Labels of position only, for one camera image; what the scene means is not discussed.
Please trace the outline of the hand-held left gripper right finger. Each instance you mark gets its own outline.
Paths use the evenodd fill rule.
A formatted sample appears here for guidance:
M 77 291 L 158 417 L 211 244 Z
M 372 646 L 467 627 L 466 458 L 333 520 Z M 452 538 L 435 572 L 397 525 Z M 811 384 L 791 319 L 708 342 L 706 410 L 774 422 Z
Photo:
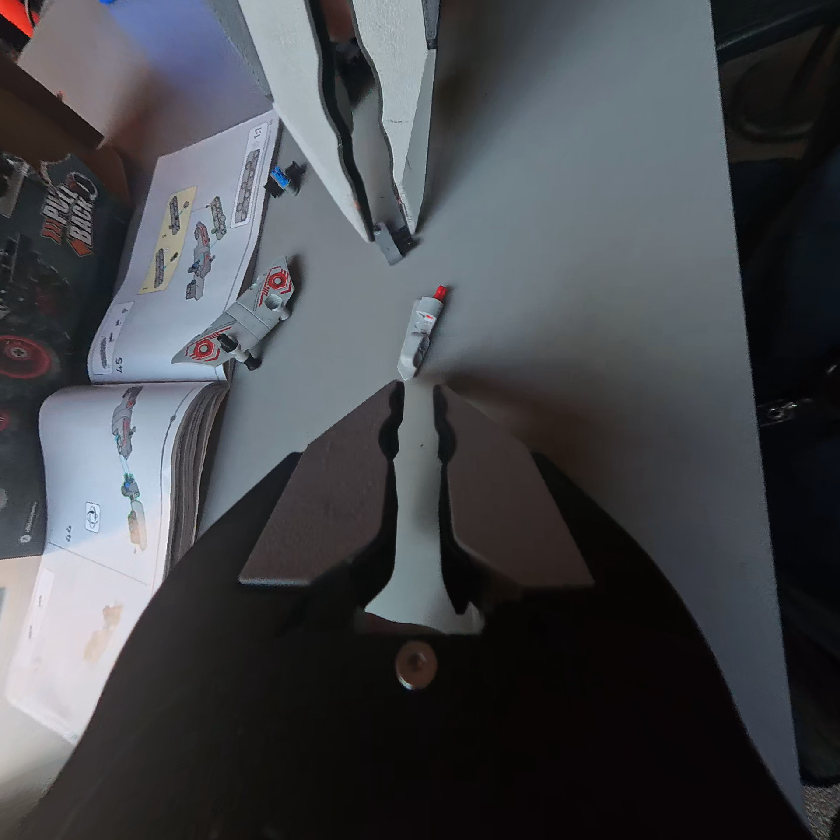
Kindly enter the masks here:
M 445 385 L 433 393 L 441 464 L 444 587 L 457 614 L 499 602 L 577 592 L 590 571 L 538 465 L 509 434 Z

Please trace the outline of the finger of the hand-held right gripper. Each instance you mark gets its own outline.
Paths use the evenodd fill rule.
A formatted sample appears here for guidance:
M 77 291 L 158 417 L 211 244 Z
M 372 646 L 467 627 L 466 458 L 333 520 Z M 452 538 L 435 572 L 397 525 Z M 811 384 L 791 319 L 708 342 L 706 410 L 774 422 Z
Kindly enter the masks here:
M 381 97 L 392 182 L 410 235 L 424 203 L 439 1 L 352 1 L 353 26 Z
M 364 242 L 373 221 L 337 99 L 335 52 L 321 2 L 240 1 L 275 109 L 310 167 Z

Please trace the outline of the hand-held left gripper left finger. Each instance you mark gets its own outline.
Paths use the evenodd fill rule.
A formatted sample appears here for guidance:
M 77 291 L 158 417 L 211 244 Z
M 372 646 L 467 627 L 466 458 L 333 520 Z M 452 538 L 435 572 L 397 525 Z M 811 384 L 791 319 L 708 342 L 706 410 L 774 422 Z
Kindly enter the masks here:
M 405 386 L 391 381 L 303 451 L 243 570 L 244 585 L 312 585 L 375 545 L 396 499 Z

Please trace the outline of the dark grey lego connector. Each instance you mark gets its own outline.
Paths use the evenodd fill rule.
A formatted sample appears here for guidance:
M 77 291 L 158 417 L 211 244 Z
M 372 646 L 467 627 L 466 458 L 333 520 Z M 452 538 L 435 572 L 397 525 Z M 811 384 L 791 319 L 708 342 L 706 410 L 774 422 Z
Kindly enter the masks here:
M 397 226 L 380 221 L 373 226 L 374 241 L 389 266 L 400 263 L 415 249 L 418 240 L 406 224 Z

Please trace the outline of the long grey lego piece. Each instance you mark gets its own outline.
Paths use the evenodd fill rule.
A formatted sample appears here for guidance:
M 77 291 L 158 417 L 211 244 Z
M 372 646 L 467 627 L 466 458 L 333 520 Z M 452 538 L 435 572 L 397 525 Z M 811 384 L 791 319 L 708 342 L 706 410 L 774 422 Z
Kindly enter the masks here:
M 433 295 L 420 297 L 413 304 L 396 366 L 404 382 L 412 380 L 424 362 L 447 294 L 446 286 L 438 286 Z

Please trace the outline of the small blue and black lego piece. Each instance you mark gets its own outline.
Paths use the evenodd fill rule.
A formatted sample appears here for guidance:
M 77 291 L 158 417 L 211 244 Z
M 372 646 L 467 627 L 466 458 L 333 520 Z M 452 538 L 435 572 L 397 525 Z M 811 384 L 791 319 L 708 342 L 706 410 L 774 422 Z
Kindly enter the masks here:
M 296 161 L 291 162 L 285 169 L 276 164 L 268 174 L 266 192 L 271 197 L 280 197 L 287 193 L 296 196 L 300 192 L 306 172 L 307 166 Z

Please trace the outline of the grey winged lego assembly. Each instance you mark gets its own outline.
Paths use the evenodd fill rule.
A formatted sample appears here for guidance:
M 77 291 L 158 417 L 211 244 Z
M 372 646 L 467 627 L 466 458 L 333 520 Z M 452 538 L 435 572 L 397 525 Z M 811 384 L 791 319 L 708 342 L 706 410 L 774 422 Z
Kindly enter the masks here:
M 247 370 L 261 366 L 259 347 L 269 333 L 289 319 L 295 293 L 288 257 L 257 276 L 208 328 L 172 357 L 173 364 L 202 364 L 213 368 L 235 361 Z

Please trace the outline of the black lego box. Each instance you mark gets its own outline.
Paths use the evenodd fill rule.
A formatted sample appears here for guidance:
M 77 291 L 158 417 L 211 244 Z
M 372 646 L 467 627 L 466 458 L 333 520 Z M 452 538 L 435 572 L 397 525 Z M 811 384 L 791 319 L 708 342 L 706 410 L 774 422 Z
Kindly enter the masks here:
M 131 212 L 80 158 L 38 169 L 2 152 L 1 557 L 42 552 L 46 483 L 39 410 L 87 380 Z

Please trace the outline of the open instruction booklet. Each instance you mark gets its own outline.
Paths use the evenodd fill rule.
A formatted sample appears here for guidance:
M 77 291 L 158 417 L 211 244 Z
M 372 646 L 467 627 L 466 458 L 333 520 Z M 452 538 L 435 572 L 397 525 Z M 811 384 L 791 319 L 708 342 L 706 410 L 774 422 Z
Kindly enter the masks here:
M 45 546 L 4 694 L 76 744 L 134 625 L 192 546 L 227 367 L 173 364 L 250 273 L 280 123 L 273 111 L 161 157 L 87 380 L 38 414 Z

